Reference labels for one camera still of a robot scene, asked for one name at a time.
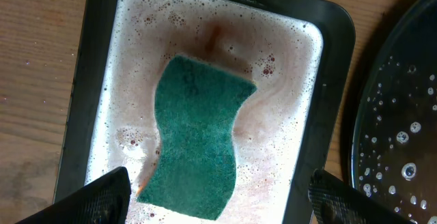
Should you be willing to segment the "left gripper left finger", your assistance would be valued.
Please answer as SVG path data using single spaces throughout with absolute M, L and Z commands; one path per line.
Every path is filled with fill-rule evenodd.
M 17 224 L 123 224 L 131 187 L 125 167 L 117 167 L 78 191 Z

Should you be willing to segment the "green yellow sponge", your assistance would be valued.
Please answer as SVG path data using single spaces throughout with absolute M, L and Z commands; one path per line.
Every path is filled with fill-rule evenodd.
M 234 122 L 256 90 L 244 78 L 175 56 L 156 88 L 160 152 L 138 200 L 200 219 L 218 219 L 236 185 Z

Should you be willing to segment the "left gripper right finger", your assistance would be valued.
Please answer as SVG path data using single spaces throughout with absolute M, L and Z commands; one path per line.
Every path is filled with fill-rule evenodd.
M 364 176 L 354 188 L 323 169 L 313 172 L 308 197 L 318 223 L 414 223 L 401 188 L 382 176 Z

